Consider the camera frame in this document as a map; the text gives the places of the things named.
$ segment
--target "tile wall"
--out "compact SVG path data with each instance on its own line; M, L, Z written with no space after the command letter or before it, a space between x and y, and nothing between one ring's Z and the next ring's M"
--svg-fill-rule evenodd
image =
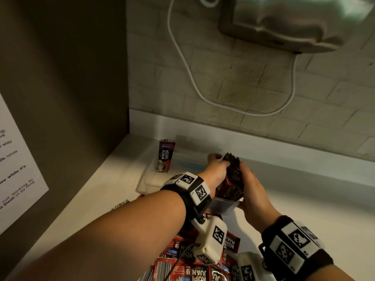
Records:
M166 28L170 0L127 0L130 107L375 161L375 13L339 51L301 55L293 102L251 117L200 100ZM220 8L176 0L171 27L202 94L242 110L279 108L289 52L220 34Z

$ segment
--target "white paper notice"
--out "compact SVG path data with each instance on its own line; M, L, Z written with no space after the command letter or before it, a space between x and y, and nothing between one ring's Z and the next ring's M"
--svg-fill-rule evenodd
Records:
M0 94L0 234L48 191Z

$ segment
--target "hand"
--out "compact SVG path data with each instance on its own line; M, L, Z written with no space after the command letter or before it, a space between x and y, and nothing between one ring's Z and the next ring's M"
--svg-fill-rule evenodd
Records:
M207 160L209 164L204 172L198 174L208 185L211 190L211 197L215 196L216 187L220 185L227 175L227 167L230 166L228 161L217 161L221 159L222 155L220 154L209 154Z
M244 161L240 164L243 182L243 201L238 208L245 213L246 221L262 233L272 225L281 214L271 204L264 187Z

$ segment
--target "person's right hand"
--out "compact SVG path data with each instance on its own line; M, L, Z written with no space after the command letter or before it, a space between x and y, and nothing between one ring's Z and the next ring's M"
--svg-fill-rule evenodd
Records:
M246 221L262 233L281 214L273 207L264 187L244 161L241 162L240 168L245 187L243 189L243 201L240 202L238 208L243 210Z

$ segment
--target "plastic container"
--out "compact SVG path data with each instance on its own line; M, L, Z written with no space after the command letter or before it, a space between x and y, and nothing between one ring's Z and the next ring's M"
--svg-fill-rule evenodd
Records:
M158 173L156 172L157 156L155 156L144 171L142 178L138 183L137 191L146 195L159 191L163 187L164 182L176 174L183 172L200 173L207 165L206 158L207 155L203 153L177 149L173 152L169 172ZM239 201L229 201L214 197L207 212L225 216L232 212L238 204Z

